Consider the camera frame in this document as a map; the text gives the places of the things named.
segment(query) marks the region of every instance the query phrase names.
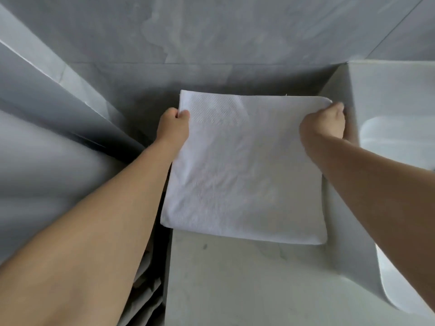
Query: white paper towel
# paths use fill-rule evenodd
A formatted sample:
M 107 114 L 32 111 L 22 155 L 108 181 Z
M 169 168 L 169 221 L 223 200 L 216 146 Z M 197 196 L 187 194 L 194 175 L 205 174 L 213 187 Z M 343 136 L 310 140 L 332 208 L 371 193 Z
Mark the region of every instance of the white paper towel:
M 181 91 L 190 135 L 172 164 L 161 224 L 199 233 L 322 244 L 321 172 L 299 124 L 324 97 Z

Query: embossed paper towel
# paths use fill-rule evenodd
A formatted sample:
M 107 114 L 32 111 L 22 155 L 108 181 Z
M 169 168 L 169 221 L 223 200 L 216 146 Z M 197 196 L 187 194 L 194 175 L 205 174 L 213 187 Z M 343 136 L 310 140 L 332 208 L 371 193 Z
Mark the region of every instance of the embossed paper towel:
M 172 164 L 161 224 L 273 242 L 322 244 L 321 172 L 299 124 L 324 97 L 235 96 L 182 90 L 190 135 Z

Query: forearm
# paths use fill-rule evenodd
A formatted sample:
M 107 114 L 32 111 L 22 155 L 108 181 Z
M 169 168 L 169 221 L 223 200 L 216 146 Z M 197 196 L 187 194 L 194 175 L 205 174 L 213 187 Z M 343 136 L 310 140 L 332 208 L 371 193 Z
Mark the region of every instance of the forearm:
M 165 142 L 151 145 L 3 265 L 2 320 L 8 325 L 29 325 L 30 320 L 31 325 L 49 320 L 115 325 L 173 158 L 174 149 Z
M 378 246 L 435 308 L 435 174 L 336 137 L 311 139 L 307 153 Z

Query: countertop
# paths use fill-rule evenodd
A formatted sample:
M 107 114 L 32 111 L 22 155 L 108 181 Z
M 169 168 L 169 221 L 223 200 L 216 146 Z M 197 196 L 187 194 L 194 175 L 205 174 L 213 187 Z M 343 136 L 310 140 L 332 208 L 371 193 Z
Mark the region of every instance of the countertop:
M 337 274 L 325 246 L 173 232 L 165 326 L 433 324 Z

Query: fist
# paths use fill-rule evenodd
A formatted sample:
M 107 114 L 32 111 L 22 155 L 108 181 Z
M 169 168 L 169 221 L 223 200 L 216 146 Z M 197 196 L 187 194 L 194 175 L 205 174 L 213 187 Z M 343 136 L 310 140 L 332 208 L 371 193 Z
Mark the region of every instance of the fist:
M 343 103 L 333 103 L 326 109 L 308 114 L 299 126 L 302 144 L 307 148 L 315 137 L 343 138 L 345 131 L 345 106 Z
M 173 107 L 167 109 L 160 117 L 156 141 L 166 142 L 175 151 L 180 151 L 189 137 L 189 119 L 188 110 L 178 112 Z

